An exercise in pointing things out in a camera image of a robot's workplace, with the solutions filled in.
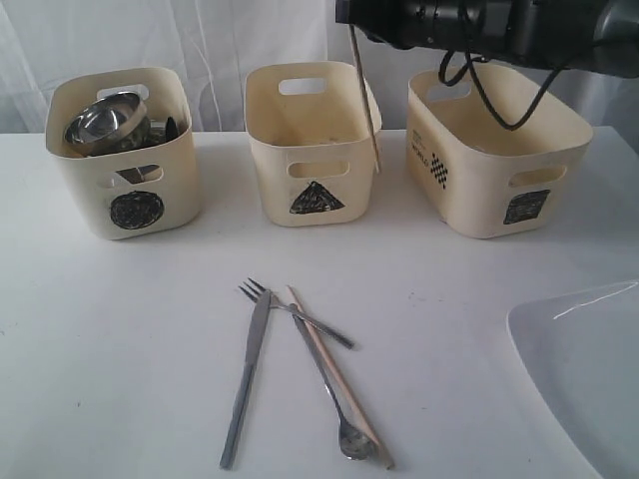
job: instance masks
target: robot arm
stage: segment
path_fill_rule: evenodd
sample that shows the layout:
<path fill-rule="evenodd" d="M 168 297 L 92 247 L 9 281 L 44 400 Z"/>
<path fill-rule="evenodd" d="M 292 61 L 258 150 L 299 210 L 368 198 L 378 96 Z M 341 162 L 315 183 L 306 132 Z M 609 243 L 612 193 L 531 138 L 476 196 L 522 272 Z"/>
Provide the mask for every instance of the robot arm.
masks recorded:
<path fill-rule="evenodd" d="M 336 0 L 335 19 L 398 49 L 639 77 L 639 0 Z"/>

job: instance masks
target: black square sticker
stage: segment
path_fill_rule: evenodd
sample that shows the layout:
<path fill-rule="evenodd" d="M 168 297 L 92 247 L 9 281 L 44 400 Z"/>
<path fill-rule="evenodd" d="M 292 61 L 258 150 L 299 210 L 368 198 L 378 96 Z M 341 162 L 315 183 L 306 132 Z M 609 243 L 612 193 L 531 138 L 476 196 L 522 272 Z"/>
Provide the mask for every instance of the black square sticker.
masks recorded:
<path fill-rule="evenodd" d="M 549 194 L 550 190 L 542 190 L 540 192 L 517 195 L 510 201 L 503 223 L 505 225 L 513 225 L 527 220 L 534 220 L 541 213 Z"/>

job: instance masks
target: spoon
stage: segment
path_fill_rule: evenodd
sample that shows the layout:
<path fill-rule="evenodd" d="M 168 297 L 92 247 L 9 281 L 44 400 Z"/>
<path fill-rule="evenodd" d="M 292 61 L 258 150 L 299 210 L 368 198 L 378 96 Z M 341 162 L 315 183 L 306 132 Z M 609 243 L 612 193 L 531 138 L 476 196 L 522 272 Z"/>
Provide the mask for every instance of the spoon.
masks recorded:
<path fill-rule="evenodd" d="M 297 308 L 295 304 L 291 304 L 291 307 Z M 332 388 L 332 385 L 328 380 L 326 371 L 323 368 L 323 363 L 321 360 L 320 352 L 318 351 L 318 347 L 309 334 L 304 321 L 295 315 L 294 319 L 296 321 L 296 326 L 300 330 L 300 334 L 304 338 L 304 341 L 309 347 L 311 355 L 313 356 L 313 359 L 318 366 L 319 373 L 321 374 L 321 378 L 323 379 L 323 383 L 326 387 L 326 391 L 328 392 L 328 395 L 330 396 L 330 399 L 332 399 L 332 402 L 335 405 L 335 409 L 337 410 L 337 417 L 339 418 L 339 449 L 341 449 L 341 453 L 348 459 L 354 460 L 362 460 L 370 457 L 375 452 L 375 444 L 366 434 L 364 434 L 362 431 L 360 431 L 358 428 L 356 428 L 346 420 L 343 412 L 341 411 L 341 407 L 339 406 L 339 401 L 337 400 L 335 391 Z"/>

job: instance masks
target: white backdrop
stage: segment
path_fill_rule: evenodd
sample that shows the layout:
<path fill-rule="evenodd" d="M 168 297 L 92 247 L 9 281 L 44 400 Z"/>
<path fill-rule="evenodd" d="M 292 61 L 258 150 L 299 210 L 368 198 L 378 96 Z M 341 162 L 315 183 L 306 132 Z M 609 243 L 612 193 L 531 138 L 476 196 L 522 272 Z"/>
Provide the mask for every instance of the white backdrop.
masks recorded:
<path fill-rule="evenodd" d="M 196 130 L 242 130 L 243 85 L 273 63 L 351 61 L 334 0 L 0 0 L 0 133 L 42 132 L 53 90 L 88 73 L 165 66 L 180 75 Z M 405 121 L 406 85 L 439 52 L 359 37 L 385 128 Z M 526 72 L 539 81 L 545 72 Z M 639 80 L 565 72 L 552 88 L 639 151 Z"/>

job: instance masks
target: metal bowl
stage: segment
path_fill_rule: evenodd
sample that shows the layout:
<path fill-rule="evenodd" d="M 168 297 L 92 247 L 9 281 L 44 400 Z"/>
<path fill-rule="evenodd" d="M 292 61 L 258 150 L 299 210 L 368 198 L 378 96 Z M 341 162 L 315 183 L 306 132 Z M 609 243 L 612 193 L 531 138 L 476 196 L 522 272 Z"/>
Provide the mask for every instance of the metal bowl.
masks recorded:
<path fill-rule="evenodd" d="M 120 92 L 79 113 L 65 130 L 64 139 L 83 156 L 106 155 L 140 148 L 149 128 L 147 106 L 140 95 Z"/>

